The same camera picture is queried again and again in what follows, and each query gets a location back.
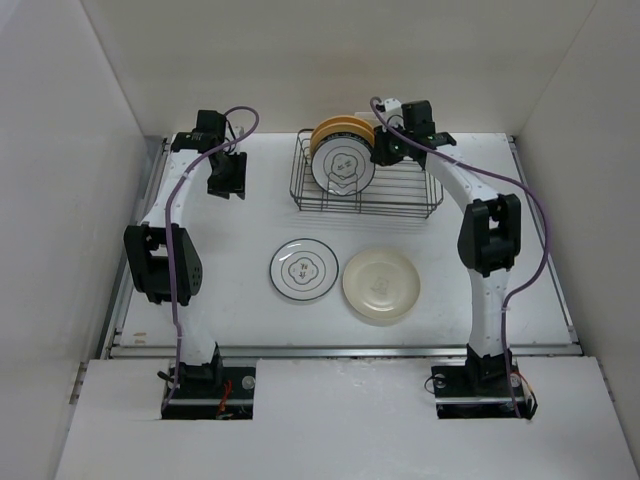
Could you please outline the white plate green rim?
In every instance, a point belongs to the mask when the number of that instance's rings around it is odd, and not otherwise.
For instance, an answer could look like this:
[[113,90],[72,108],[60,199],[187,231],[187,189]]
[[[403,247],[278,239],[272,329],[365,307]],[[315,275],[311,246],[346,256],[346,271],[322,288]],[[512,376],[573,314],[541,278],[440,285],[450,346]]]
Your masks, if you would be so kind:
[[283,244],[269,265],[272,286],[286,299],[312,302],[325,296],[340,273],[335,252],[324,242],[298,238]]

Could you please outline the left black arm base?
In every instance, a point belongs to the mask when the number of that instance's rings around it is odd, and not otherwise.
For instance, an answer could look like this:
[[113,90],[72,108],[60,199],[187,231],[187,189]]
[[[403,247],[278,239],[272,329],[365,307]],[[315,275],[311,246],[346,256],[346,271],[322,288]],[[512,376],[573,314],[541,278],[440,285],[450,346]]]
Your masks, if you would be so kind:
[[179,386],[172,390],[174,367],[159,371],[165,383],[163,420],[252,420],[256,365],[225,366],[221,358],[209,364],[179,368]]

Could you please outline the metal wire dish rack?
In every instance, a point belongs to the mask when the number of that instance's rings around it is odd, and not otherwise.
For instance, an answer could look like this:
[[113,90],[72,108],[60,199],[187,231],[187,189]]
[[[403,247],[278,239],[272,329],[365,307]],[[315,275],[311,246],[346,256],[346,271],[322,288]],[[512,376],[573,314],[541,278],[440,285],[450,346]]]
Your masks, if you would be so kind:
[[301,211],[426,219],[442,204],[444,188],[415,162],[378,167],[371,182],[340,196],[319,185],[312,169],[311,131],[297,133],[289,193]]

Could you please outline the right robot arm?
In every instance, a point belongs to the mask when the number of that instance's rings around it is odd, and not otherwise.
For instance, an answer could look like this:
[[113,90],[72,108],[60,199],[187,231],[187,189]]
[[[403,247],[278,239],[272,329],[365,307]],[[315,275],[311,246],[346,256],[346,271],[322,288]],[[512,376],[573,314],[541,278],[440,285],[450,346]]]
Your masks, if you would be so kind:
[[504,176],[474,167],[456,150],[457,140],[438,132],[429,101],[402,103],[374,97],[370,107],[375,128],[372,161],[391,166],[411,159],[433,176],[463,214],[457,251],[467,269],[472,291],[472,328],[463,369],[465,386],[487,393],[500,377],[510,376],[511,353],[506,339],[507,286],[521,251],[521,202],[500,193],[484,176]]

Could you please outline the cream plate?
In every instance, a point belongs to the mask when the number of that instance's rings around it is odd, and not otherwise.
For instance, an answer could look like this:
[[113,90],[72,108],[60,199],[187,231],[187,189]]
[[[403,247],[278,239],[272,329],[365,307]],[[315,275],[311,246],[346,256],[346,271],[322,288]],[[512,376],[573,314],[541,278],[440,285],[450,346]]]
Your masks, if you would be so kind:
[[413,262],[389,247],[369,248],[347,263],[342,288],[350,307],[373,326],[387,327],[408,315],[421,295]]

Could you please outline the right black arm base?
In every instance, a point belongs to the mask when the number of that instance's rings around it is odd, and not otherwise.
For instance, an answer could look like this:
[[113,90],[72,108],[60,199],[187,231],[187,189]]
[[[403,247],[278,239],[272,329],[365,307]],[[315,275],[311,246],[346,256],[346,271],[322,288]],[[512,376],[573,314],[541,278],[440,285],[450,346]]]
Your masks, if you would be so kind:
[[462,364],[436,363],[424,386],[431,384],[440,420],[532,420],[538,410],[537,397],[516,366],[512,368],[510,383],[513,395],[504,374],[483,386],[473,386]]

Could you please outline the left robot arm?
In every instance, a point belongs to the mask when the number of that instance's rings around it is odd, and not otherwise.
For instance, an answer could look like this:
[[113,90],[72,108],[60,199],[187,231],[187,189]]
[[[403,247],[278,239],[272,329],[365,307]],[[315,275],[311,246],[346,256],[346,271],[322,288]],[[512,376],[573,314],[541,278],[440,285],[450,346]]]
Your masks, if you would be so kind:
[[123,237],[134,288],[153,304],[169,305],[179,379],[189,376],[191,387],[205,397],[221,390],[224,373],[213,365],[217,344],[212,334],[180,312],[204,280],[187,223],[201,195],[246,198],[247,154],[238,150],[245,133],[234,131],[230,115],[200,110],[195,127],[175,135],[156,199]]

